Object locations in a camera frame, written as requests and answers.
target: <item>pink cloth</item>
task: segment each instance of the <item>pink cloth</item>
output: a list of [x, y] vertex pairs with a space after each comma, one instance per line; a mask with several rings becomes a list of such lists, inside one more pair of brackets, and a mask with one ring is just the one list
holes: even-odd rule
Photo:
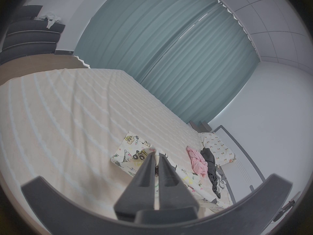
[[186, 150], [188, 152], [194, 173], [197, 173], [198, 175], [201, 174], [202, 177], [205, 178], [208, 174], [208, 163], [197, 150], [192, 149], [189, 146], [187, 146]]

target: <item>mattress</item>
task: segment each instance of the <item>mattress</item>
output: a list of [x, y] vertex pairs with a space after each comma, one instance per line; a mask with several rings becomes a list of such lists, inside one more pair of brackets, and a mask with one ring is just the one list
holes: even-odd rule
[[38, 175], [80, 206], [116, 219], [113, 204], [132, 178], [110, 158], [129, 131], [189, 171], [186, 146], [203, 148], [196, 131], [121, 70], [45, 71], [0, 86], [1, 174], [38, 224], [20, 190]]

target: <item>black cloth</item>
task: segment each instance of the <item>black cloth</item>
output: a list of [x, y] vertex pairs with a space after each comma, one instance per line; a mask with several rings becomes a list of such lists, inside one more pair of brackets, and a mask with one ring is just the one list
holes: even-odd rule
[[217, 195], [218, 198], [221, 198], [221, 194], [217, 192], [217, 176], [216, 176], [216, 170], [215, 170], [215, 158], [209, 148], [203, 148], [200, 154], [208, 163], [208, 176], [213, 185], [212, 190]]

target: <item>teal curtain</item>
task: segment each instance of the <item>teal curtain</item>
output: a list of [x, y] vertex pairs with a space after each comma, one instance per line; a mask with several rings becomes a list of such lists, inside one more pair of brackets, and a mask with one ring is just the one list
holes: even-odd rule
[[91, 68], [124, 70], [183, 121], [213, 119], [259, 58], [217, 0], [107, 0], [75, 55]]

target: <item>tiled ceiling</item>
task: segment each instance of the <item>tiled ceiling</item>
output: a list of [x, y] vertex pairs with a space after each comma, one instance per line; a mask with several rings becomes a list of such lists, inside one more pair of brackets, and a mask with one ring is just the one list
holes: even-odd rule
[[221, 0], [234, 12], [262, 61], [282, 63], [313, 75], [313, 44], [287, 0]]

